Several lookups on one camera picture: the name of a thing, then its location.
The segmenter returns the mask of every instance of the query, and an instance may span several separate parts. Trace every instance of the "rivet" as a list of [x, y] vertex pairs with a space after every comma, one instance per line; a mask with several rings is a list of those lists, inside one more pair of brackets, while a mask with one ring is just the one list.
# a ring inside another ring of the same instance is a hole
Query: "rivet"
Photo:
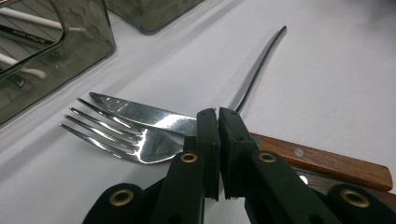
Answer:
[[304, 155], [304, 152], [302, 149], [300, 149], [299, 147], [294, 149], [294, 155], [296, 155], [296, 157], [302, 157]]
[[300, 175], [300, 179], [303, 180], [303, 182], [308, 185], [308, 179], [304, 175]]

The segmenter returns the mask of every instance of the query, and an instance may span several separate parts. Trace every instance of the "knife handle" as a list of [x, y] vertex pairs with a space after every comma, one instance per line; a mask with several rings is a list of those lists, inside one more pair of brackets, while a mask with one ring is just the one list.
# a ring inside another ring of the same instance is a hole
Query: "knife handle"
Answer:
[[251, 135], [260, 150], [274, 151], [291, 165], [366, 188], [389, 191], [393, 187], [390, 171], [386, 166], [255, 133]]
[[[316, 190], [324, 195], [327, 195], [329, 189], [336, 185], [345, 184], [344, 182], [329, 179], [326, 177], [318, 176], [318, 175], [311, 175], [309, 173], [303, 171], [296, 171], [297, 175], [303, 175], [308, 182], [308, 187], [311, 189]], [[369, 192], [371, 195], [375, 196], [381, 203], [386, 205], [389, 209], [396, 213], [396, 195], [384, 192], [376, 189], [367, 189], [362, 188]]]

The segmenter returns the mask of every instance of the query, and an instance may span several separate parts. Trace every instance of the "metal rivet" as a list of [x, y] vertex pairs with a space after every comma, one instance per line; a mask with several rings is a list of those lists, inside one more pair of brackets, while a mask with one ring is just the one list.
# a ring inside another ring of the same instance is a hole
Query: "metal rivet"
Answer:
[[308, 179], [304, 175], [300, 175], [300, 179], [303, 180], [303, 182], [308, 185]]
[[352, 189], [343, 189], [341, 190], [340, 194], [347, 203], [350, 203], [354, 206], [364, 208], [370, 205], [370, 202], [366, 197]]
[[[120, 199], [121, 194], [125, 194], [126, 197]], [[109, 202], [118, 207], [129, 203], [133, 198], [134, 193], [130, 189], [119, 189], [110, 196]]]
[[296, 157], [302, 157], [304, 155], [304, 152], [302, 149], [300, 149], [299, 147], [294, 149], [294, 155], [296, 155]]
[[273, 155], [268, 154], [268, 153], [261, 153], [259, 155], [259, 158], [260, 158], [261, 161], [265, 161], [265, 162], [274, 162], [274, 161], [276, 161], [276, 158]]
[[180, 157], [180, 159], [186, 163], [192, 163], [198, 160], [198, 157], [193, 153], [186, 153]]

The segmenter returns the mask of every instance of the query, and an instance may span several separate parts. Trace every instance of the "white surface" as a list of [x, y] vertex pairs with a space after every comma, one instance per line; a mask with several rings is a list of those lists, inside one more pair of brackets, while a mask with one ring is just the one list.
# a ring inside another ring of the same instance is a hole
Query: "white surface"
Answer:
[[[110, 21], [115, 55], [1, 129], [0, 223], [81, 223], [110, 186], [165, 176], [168, 163], [117, 160], [58, 127], [69, 106], [83, 108], [76, 97], [96, 91], [189, 116], [229, 106], [283, 25], [242, 113], [249, 130], [396, 174], [396, 2], [206, 0], [152, 36]], [[207, 200], [205, 223], [248, 223], [243, 200]]]

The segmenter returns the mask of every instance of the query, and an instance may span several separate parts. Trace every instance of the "stainless steel fork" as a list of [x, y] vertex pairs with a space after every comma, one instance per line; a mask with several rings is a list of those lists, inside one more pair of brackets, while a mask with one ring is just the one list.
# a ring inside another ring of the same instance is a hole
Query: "stainless steel fork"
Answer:
[[[108, 112], [91, 105], [82, 99], [78, 98], [78, 100], [101, 116], [108, 119], [114, 118], [114, 116], [109, 116], [110, 114]], [[135, 124], [131, 125], [127, 123], [128, 121], [122, 121], [119, 119], [115, 120], [117, 123], [124, 126], [124, 128], [121, 129], [91, 117], [74, 107], [70, 107], [70, 110], [80, 117], [89, 120], [90, 123], [95, 126], [102, 127], [105, 131], [101, 131], [98, 128], [92, 127], [90, 124], [82, 122], [69, 115], [64, 115], [64, 117], [90, 131], [90, 133], [93, 133], [97, 137], [88, 136], [87, 134], [81, 133], [63, 123], [60, 123], [59, 125], [84, 141], [118, 158], [125, 159], [127, 161], [150, 164], [170, 160], [183, 149], [182, 145], [178, 144], [161, 131], [140, 128]], [[105, 143], [104, 140], [111, 141], [111, 145]]]

